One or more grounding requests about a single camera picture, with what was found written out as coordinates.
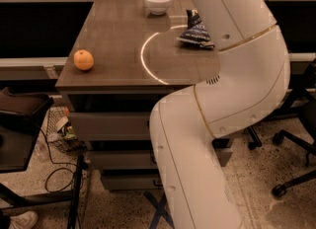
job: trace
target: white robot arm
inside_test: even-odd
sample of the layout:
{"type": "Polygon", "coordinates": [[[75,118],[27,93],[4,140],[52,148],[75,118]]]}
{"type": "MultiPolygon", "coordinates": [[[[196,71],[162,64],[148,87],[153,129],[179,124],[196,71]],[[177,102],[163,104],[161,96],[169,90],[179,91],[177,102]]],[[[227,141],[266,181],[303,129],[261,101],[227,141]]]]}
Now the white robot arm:
{"type": "Polygon", "coordinates": [[[218,76],[168,95],[150,134],[177,229],[242,228],[214,138],[246,128],[282,101],[289,60],[263,0],[193,0],[218,50],[218,76]]]}

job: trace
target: shoe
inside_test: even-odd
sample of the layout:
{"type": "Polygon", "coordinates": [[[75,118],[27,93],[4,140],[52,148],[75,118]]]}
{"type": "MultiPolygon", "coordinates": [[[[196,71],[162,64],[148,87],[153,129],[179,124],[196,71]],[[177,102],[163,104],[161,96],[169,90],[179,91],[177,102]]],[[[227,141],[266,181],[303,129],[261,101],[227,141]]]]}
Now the shoe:
{"type": "Polygon", "coordinates": [[[9,229],[32,229],[38,222],[39,216],[34,211],[27,211],[19,216],[12,216],[9,229]]]}

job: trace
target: black cable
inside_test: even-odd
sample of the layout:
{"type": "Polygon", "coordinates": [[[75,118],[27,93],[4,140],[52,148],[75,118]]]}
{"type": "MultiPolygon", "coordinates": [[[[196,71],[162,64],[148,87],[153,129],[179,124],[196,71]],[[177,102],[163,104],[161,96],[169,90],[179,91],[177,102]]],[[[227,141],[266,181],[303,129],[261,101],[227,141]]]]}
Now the black cable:
{"type": "MultiPolygon", "coordinates": [[[[51,157],[51,151],[50,151],[50,147],[49,147],[49,143],[48,143],[47,137],[46,137],[45,133],[43,132],[43,130],[42,130],[41,128],[40,128],[39,130],[40,130],[41,134],[43,135],[44,140],[45,140],[45,143],[46,143],[46,146],[47,146],[47,148],[48,148],[48,155],[49,155],[49,160],[50,160],[50,162],[51,162],[52,164],[72,165],[72,166],[75,166],[75,167],[77,168],[77,165],[76,165],[76,164],[73,164],[73,163],[68,163],[68,162],[54,162],[54,161],[52,160],[52,157],[51,157]]],[[[69,170],[68,168],[64,168],[64,167],[63,167],[63,168],[58,168],[58,169],[54,170],[53,172],[51,172],[51,173],[49,174],[49,176],[46,178],[46,180],[45,180],[45,185],[44,185],[44,186],[45,186],[45,189],[46,189],[48,192],[60,192],[60,191],[64,191],[64,190],[67,189],[70,185],[73,184],[74,179],[75,179],[75,175],[76,175],[76,173],[73,172],[73,171],[71,171],[71,170],[69,170]],[[70,171],[70,172],[72,173],[72,179],[71,179],[71,181],[69,182],[68,185],[66,185],[65,187],[61,188],[60,190],[58,190],[58,191],[50,191],[50,190],[48,189],[48,181],[49,181],[49,179],[53,176],[53,174],[55,174],[56,172],[58,172],[58,171],[60,171],[60,170],[67,170],[67,171],[70,171]]]]}
{"type": "Polygon", "coordinates": [[[73,181],[74,181],[74,176],[75,176],[75,173],[74,173],[73,171],[69,170],[68,168],[58,168],[58,169],[54,170],[53,172],[51,172],[51,173],[49,174],[49,176],[46,178],[46,181],[45,181],[45,189],[46,189],[48,192],[60,192],[60,191],[64,191],[64,190],[67,189],[69,186],[71,186],[71,184],[72,184],[73,181]],[[61,188],[61,189],[59,189],[59,190],[57,190],[57,191],[51,191],[51,190],[48,189],[48,182],[49,182],[50,178],[53,176],[53,174],[55,174],[56,172],[58,172],[58,171],[60,171],[60,170],[66,170],[66,171],[71,172],[71,173],[73,174],[73,177],[72,177],[72,179],[70,180],[69,184],[66,185],[65,187],[63,187],[63,188],[61,188]]]}

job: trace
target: orange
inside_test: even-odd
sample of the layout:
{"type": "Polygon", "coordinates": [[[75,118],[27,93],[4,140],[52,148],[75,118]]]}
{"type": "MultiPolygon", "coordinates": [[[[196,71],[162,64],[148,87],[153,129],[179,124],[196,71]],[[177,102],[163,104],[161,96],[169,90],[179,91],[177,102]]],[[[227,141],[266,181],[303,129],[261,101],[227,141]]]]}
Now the orange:
{"type": "Polygon", "coordinates": [[[92,54],[84,49],[77,50],[73,56],[75,66],[80,70],[89,70],[93,67],[94,59],[92,54]]]}

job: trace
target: white bowl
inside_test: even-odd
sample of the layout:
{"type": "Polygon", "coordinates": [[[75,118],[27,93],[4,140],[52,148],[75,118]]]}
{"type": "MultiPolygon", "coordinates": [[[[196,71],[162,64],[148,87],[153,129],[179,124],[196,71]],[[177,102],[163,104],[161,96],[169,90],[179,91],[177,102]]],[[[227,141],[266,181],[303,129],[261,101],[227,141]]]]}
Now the white bowl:
{"type": "Polygon", "coordinates": [[[146,7],[154,15],[162,15],[171,6],[172,0],[144,0],[146,7]]]}

